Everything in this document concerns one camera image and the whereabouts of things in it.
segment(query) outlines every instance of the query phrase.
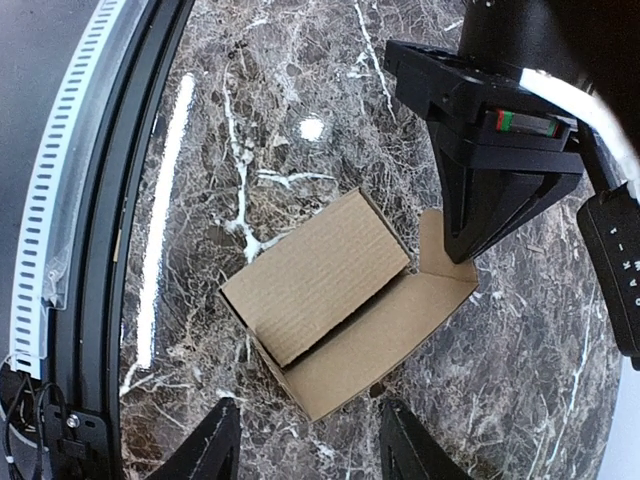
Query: cardboard flap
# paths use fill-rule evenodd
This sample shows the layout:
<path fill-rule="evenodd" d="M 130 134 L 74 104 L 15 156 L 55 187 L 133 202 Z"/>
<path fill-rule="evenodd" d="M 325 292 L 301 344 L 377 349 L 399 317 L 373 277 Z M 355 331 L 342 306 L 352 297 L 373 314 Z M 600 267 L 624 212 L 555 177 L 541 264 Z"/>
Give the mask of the cardboard flap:
<path fill-rule="evenodd" d="M 473 292 L 445 276 L 405 276 L 321 348 L 285 372 L 312 420 L 336 410 L 391 371 Z"/>
<path fill-rule="evenodd" d="M 473 261 L 460 265 L 451 261 L 444 249 L 444 217 L 438 210 L 425 210 L 420 217 L 420 271 L 463 282 L 477 283 Z"/>
<path fill-rule="evenodd" d="M 222 292 L 284 367 L 408 263 L 403 247 L 356 190 L 241 270 Z"/>

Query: marble countertop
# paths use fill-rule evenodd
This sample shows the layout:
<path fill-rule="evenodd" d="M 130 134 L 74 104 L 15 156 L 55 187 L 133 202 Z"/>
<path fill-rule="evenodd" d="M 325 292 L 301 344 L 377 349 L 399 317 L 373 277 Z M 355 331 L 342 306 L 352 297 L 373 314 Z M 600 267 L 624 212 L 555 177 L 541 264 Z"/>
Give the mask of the marble countertop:
<path fill-rule="evenodd" d="M 381 400 L 409 403 L 471 476 L 595 478 L 620 362 L 574 194 L 476 261 L 478 291 L 380 385 L 309 425 L 216 296 L 353 187 L 417 252 L 440 207 L 426 125 L 393 98 L 385 41 L 455 48 L 461 1 L 197 0 L 147 154 L 122 322 L 129 478 L 221 397 L 242 479 L 380 478 Z"/>

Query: screw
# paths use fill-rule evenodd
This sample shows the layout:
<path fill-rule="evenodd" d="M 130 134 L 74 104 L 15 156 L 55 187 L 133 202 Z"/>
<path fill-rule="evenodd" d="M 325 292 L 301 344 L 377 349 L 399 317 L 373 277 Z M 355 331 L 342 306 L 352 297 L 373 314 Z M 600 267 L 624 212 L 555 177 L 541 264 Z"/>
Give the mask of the screw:
<path fill-rule="evenodd" d="M 67 427 L 69 428 L 78 428 L 80 426 L 80 419 L 77 415 L 71 414 L 67 418 Z"/>

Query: marble table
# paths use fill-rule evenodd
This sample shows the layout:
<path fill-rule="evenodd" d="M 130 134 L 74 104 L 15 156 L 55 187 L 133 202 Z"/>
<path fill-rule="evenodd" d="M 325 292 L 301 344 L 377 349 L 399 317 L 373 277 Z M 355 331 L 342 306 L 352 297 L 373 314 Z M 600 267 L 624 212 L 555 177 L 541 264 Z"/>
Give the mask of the marble table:
<path fill-rule="evenodd" d="M 380 478 L 380 405 L 410 404 L 471 476 L 594 478 L 619 355 L 575 214 L 588 182 L 477 259 L 480 287 L 400 367 L 310 425 L 216 296 L 362 186 L 417 252 L 440 207 L 426 125 L 381 70 L 389 38 L 455 48 L 459 0 L 197 0 L 147 154 L 122 321 L 127 474 L 144 478 L 221 397 L 242 479 Z"/>

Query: box flap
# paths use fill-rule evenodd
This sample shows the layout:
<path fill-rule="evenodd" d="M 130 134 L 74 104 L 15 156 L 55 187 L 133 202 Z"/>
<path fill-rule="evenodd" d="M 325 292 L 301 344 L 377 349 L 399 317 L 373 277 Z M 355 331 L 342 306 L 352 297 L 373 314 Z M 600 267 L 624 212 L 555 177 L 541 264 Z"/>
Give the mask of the box flap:
<path fill-rule="evenodd" d="M 347 328 L 286 371 L 289 387 L 312 420 L 325 416 L 391 371 L 475 287 L 448 276 L 403 276 Z"/>
<path fill-rule="evenodd" d="M 420 217 L 420 271 L 478 283 L 473 261 L 456 265 L 447 255 L 444 249 L 443 217 L 437 210 L 426 210 Z"/>
<path fill-rule="evenodd" d="M 222 292 L 284 367 L 408 263 L 403 247 L 356 190 L 241 270 Z"/>

